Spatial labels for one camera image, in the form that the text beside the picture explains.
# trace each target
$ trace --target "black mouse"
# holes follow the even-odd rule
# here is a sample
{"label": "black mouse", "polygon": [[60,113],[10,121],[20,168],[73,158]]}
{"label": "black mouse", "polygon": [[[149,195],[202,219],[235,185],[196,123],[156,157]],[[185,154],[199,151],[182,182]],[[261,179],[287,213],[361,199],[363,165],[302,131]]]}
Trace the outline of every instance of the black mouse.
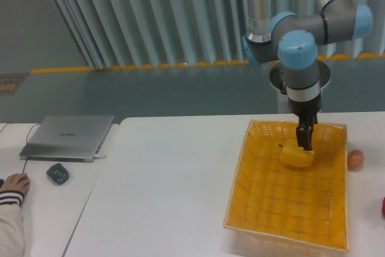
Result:
{"label": "black mouse", "polygon": [[51,166],[47,171],[47,175],[58,185],[65,183],[70,177],[70,173],[60,163]]}

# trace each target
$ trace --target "gray wall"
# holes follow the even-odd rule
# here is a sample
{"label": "gray wall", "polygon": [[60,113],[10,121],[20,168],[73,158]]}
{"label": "gray wall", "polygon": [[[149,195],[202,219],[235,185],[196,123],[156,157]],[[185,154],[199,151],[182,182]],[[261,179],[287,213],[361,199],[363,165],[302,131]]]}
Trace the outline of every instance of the gray wall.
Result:
{"label": "gray wall", "polygon": [[52,0],[0,0],[0,73],[86,66]]}

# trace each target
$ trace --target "woven plastic basket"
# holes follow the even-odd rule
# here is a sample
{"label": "woven plastic basket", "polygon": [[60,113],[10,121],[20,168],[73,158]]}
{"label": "woven plastic basket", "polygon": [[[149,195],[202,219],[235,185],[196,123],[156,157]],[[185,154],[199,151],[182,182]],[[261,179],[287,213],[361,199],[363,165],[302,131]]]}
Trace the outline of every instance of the woven plastic basket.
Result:
{"label": "woven plastic basket", "polygon": [[247,128],[223,226],[268,239],[349,251],[347,127],[315,125],[308,168],[280,162],[297,123],[252,120]]}

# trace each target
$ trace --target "egg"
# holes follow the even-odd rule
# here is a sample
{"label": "egg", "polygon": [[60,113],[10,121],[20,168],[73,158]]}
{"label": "egg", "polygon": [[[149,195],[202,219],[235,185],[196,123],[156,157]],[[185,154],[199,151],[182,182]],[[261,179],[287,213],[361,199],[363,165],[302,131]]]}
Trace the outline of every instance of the egg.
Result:
{"label": "egg", "polygon": [[383,200],[383,208],[382,208],[383,215],[385,215],[385,198]]}
{"label": "egg", "polygon": [[361,168],[363,164],[364,156],[363,152],[360,150],[352,150],[348,154],[348,168],[350,170],[357,170]]}

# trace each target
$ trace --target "white table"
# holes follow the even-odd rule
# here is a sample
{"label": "white table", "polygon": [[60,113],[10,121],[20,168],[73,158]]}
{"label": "white table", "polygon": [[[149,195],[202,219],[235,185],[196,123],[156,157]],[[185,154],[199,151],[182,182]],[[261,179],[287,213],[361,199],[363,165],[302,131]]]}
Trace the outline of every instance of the white table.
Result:
{"label": "white table", "polygon": [[[22,172],[25,161],[20,160],[19,153],[31,127],[32,124],[10,124],[0,133],[0,178]],[[118,125],[112,126],[100,155],[108,151],[118,128]],[[104,162],[105,159],[93,163],[62,163],[70,178],[61,186],[46,175],[48,168],[57,162],[27,162],[25,172],[31,178],[31,186],[22,204],[24,256],[63,255]]]}
{"label": "white table", "polygon": [[[66,252],[77,256],[283,256],[223,228],[235,167],[251,119],[289,115],[126,119]],[[320,114],[348,125],[348,150],[364,151],[348,172],[351,252],[385,252],[385,113]],[[306,251],[297,256],[340,253]]]}

